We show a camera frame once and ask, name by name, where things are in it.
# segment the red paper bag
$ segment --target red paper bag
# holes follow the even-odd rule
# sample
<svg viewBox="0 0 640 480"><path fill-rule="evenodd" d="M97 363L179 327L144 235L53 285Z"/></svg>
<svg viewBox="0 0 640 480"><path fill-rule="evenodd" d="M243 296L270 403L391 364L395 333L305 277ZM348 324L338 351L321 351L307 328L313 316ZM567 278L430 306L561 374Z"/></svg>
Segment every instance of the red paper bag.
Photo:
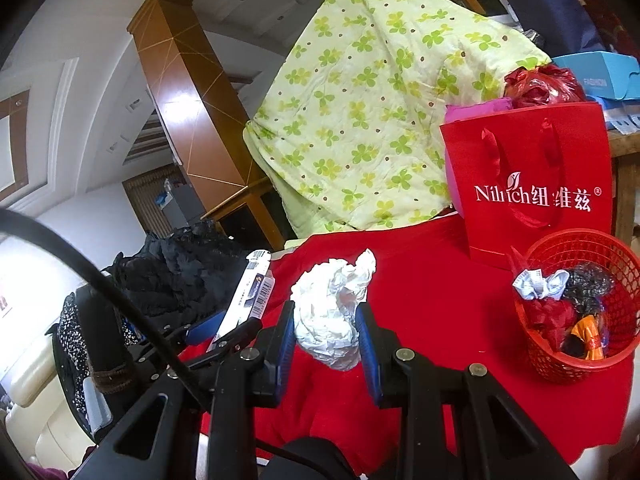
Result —
<svg viewBox="0 0 640 480"><path fill-rule="evenodd" d="M510 110L440 127L465 212L473 260L509 269L549 233L609 233L611 160L602 108L569 103Z"/></svg>

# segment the green floral blanket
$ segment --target green floral blanket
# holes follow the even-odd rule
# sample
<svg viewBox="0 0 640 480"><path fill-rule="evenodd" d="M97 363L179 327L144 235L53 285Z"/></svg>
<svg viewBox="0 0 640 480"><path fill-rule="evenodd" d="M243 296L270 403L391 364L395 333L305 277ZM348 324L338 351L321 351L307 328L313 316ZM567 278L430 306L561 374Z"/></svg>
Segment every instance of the green floral blanket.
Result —
<svg viewBox="0 0 640 480"><path fill-rule="evenodd" d="M449 204L446 104L502 95L527 38L449 0L325 0L244 140L299 237L401 227Z"/></svg>

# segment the red plastic basket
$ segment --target red plastic basket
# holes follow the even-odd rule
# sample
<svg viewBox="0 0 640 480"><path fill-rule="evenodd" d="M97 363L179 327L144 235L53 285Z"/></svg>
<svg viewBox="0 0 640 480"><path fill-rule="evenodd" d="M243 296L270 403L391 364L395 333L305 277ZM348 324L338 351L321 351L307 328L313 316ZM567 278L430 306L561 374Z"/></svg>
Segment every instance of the red plastic basket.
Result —
<svg viewBox="0 0 640 480"><path fill-rule="evenodd" d="M616 281L603 298L609 321L609 349L607 357L599 361L554 352L537 330L529 328L524 300L514 291L529 358L540 375L555 383L575 383L619 363L636 349L640 343L640 262L629 247L600 231L567 229L537 241L525 258L529 269L542 269L544 276L581 262L593 262L607 269Z"/></svg>

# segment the crumpled white paper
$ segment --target crumpled white paper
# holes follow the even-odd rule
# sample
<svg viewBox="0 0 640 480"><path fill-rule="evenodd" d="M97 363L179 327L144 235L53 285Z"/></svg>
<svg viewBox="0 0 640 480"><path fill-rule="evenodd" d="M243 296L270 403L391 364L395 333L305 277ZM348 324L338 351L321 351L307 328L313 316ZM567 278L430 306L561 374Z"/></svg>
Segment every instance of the crumpled white paper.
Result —
<svg viewBox="0 0 640 480"><path fill-rule="evenodd" d="M523 270L514 280L513 286L523 300L542 300L551 297L559 300L564 292L569 273L566 270L556 270L546 278L542 277L542 270Z"/></svg>
<svg viewBox="0 0 640 480"><path fill-rule="evenodd" d="M355 311L367 299L375 271L376 258L367 249L355 266L331 258L305 272L291 287L299 345L334 370L351 370L360 361Z"/></svg>

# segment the barcode label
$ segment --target barcode label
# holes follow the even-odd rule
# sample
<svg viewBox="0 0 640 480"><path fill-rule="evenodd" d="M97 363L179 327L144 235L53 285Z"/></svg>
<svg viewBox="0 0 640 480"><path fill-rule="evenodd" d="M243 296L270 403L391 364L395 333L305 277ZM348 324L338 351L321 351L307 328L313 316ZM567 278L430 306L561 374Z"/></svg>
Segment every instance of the barcode label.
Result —
<svg viewBox="0 0 640 480"><path fill-rule="evenodd" d="M257 317L258 319L262 318L262 314L264 314L264 309L267 308L267 302L269 301L272 290L273 280L266 278L262 282L258 295L255 297L254 306L251 309L251 314L249 314L250 317Z"/></svg>
<svg viewBox="0 0 640 480"><path fill-rule="evenodd" d="M259 260L261 257L263 257L265 254L268 254L269 251L265 251L264 249L258 249L257 251L254 251L253 253L249 254L247 256L247 260Z"/></svg>

